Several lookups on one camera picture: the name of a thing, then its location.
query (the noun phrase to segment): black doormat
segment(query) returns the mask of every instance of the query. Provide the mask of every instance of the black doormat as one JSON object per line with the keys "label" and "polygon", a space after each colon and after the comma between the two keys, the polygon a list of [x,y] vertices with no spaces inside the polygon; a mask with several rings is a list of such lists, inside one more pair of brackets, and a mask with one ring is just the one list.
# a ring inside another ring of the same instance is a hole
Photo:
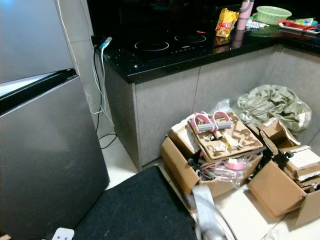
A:
{"label": "black doormat", "polygon": [[193,219],[157,166],[105,191],[74,240],[196,240]]}

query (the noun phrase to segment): green colander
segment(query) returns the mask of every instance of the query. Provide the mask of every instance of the green colander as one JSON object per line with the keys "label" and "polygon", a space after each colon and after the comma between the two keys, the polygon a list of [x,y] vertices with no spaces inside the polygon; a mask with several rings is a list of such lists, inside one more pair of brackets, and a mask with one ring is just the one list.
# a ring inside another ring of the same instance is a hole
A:
{"label": "green colander", "polygon": [[278,25],[276,21],[285,20],[292,15],[288,10],[275,6],[258,6],[257,21],[264,24]]}

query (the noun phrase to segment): pink bottle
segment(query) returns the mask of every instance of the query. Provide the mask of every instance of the pink bottle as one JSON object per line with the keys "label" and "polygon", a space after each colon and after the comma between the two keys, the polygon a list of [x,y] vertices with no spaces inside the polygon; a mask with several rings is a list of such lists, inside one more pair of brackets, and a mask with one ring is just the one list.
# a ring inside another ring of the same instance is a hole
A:
{"label": "pink bottle", "polygon": [[238,24],[236,26],[237,30],[246,29],[248,18],[250,17],[252,8],[254,7],[254,1],[255,0],[243,0],[239,11]]}

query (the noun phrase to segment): refrigerator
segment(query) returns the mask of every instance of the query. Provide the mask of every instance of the refrigerator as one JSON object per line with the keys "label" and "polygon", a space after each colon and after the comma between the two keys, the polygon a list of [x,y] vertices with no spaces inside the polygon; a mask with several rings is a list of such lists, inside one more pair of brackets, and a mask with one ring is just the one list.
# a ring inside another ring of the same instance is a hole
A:
{"label": "refrigerator", "polygon": [[0,233],[75,228],[109,184],[54,0],[0,0]]}

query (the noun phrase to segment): yellow chip bag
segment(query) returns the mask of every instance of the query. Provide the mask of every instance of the yellow chip bag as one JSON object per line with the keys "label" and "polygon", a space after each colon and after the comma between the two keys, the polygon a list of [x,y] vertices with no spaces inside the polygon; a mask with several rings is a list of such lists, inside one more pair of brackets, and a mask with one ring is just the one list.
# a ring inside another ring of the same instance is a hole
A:
{"label": "yellow chip bag", "polygon": [[218,37],[229,37],[232,28],[238,20],[239,13],[229,11],[227,8],[221,10],[219,21],[215,28],[215,35]]}

